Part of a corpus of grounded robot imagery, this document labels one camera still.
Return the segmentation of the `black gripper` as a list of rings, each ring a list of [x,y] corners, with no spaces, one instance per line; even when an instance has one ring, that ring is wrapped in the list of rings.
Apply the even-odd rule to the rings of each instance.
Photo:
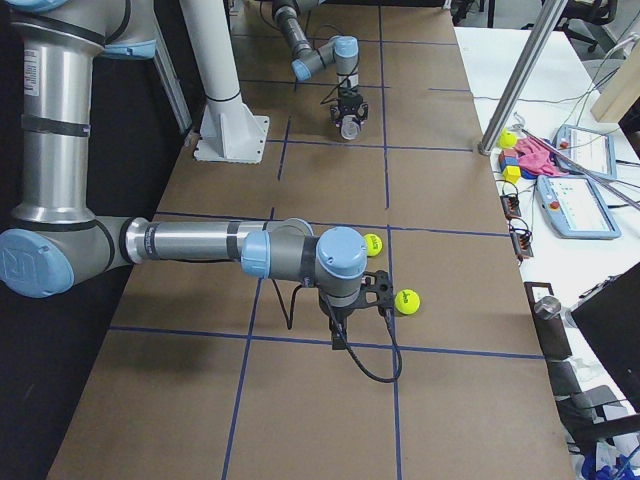
[[[347,116],[354,116],[357,125],[357,134],[360,135],[364,124],[368,120],[369,105],[360,93],[346,92],[338,96],[331,102],[331,121],[337,129],[341,128],[342,119]]]
[[[328,317],[331,332],[331,344],[333,349],[348,349],[347,319],[354,313],[354,308],[335,307],[324,299],[319,299],[322,312]]]

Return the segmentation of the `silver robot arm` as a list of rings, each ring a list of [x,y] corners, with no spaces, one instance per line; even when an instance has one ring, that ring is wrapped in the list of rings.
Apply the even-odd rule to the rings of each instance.
[[[366,308],[367,265],[362,237],[336,227],[315,236],[300,218],[283,221],[148,221],[140,215],[96,215],[87,205],[91,175],[105,195],[136,200],[139,187],[158,187],[169,175],[164,160],[125,160],[120,135],[101,149],[104,174],[90,166],[93,67],[96,58],[154,61],[161,29],[155,1],[2,1],[8,27],[23,41],[24,133],[21,201],[11,228],[1,233],[1,282],[23,298],[64,295],[76,285],[125,265],[145,261],[232,263],[259,278],[288,280],[316,288],[329,319],[333,349],[349,349],[346,318]],[[345,139],[357,136],[367,118],[358,94],[358,43],[335,36],[312,49],[296,15],[323,1],[275,1],[273,19],[292,49],[298,81],[335,65],[338,113],[332,116]],[[243,102],[223,1],[179,1],[206,107],[195,158],[257,165],[264,155],[269,118]]]
[[[306,37],[298,17],[322,1],[273,1],[271,16],[292,53],[291,68],[299,82],[334,66],[337,84],[321,101],[329,104],[331,122],[345,140],[355,140],[368,119],[368,103],[359,91],[359,44],[356,37],[334,35],[316,48]]]

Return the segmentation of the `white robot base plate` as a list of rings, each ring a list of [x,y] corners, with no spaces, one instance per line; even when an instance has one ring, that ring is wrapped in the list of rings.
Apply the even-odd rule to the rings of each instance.
[[[260,163],[269,126],[268,116],[253,115],[242,102],[219,106],[208,101],[194,157],[207,162]]]

